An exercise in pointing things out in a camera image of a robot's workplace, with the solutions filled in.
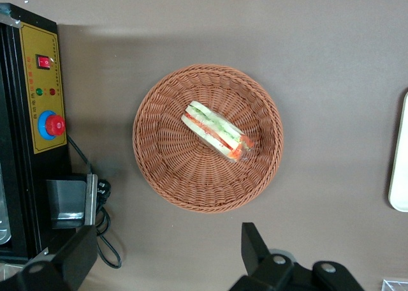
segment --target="red emergency stop button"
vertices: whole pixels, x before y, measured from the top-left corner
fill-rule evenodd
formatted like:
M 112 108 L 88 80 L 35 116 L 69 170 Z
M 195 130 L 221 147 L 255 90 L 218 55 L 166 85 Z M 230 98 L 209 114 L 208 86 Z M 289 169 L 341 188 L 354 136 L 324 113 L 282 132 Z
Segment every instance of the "red emergency stop button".
M 65 120 L 54 114 L 45 121 L 45 130 L 50 136 L 61 136 L 65 131 Z

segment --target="blue button ring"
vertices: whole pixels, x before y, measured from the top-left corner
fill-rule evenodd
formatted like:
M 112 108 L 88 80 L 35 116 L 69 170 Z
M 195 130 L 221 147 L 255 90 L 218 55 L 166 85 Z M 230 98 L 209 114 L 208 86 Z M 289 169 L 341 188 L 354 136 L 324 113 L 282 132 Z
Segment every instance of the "blue button ring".
M 41 137 L 43 137 L 45 140 L 52 140 L 55 138 L 55 136 L 49 135 L 45 129 L 45 122 L 47 121 L 48 117 L 54 115 L 56 115 L 54 111 L 46 110 L 40 114 L 40 117 L 38 118 L 38 131 L 40 132 Z

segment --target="wicker basket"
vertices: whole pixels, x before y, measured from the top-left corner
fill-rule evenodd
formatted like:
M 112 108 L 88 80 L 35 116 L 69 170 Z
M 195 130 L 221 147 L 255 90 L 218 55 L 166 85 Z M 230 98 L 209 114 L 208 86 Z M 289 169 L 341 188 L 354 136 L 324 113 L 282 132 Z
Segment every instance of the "wicker basket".
M 255 142 L 248 160 L 225 160 L 183 124 L 192 100 Z M 201 213 L 229 211 L 257 197 L 274 177 L 282 149 L 282 123 L 271 97 L 227 66 L 197 64 L 165 76 L 146 95 L 133 125 L 133 150 L 149 184 L 172 204 Z

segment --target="sandwich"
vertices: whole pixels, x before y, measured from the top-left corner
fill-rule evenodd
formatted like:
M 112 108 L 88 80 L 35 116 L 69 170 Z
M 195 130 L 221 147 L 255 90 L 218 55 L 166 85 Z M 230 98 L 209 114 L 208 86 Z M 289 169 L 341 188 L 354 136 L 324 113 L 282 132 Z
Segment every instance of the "sandwich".
M 181 120 L 197 136 L 230 160 L 238 161 L 254 146 L 254 142 L 239 128 L 198 101 L 192 101 L 187 106 Z

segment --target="power cord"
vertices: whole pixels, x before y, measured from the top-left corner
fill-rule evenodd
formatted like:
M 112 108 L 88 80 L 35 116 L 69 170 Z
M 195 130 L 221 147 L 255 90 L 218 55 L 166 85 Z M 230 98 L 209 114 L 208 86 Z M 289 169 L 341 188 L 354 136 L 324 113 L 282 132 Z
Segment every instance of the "power cord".
M 73 146 L 73 148 L 76 150 L 76 152 L 79 154 L 79 156 L 82 158 L 82 160 L 85 162 L 85 164 L 88 166 L 89 173 L 93 174 L 93 168 L 90 163 L 90 161 L 86 158 L 85 154 L 81 151 L 81 149 L 77 146 L 77 144 L 72 140 L 70 136 L 67 135 L 67 139 L 70 142 L 70 144 Z M 96 235 L 99 237 L 103 243 L 112 251 L 112 253 L 115 255 L 117 263 L 114 264 L 111 261 L 109 261 L 105 254 L 102 252 L 101 247 L 99 245 L 99 242 L 97 242 L 98 245 L 98 255 L 101 257 L 101 259 L 109 265 L 113 269 L 119 269 L 122 267 L 122 259 L 117 252 L 117 250 L 110 244 L 110 242 L 105 238 L 105 234 L 108 232 L 110 228 L 110 215 L 108 214 L 108 211 L 104 208 L 104 205 L 106 204 L 106 201 L 108 200 L 108 197 L 110 196 L 110 183 L 104 179 L 99 179 L 98 180 L 98 193 L 96 195 L 96 216 L 100 217 L 99 223 L 95 225 L 96 227 Z

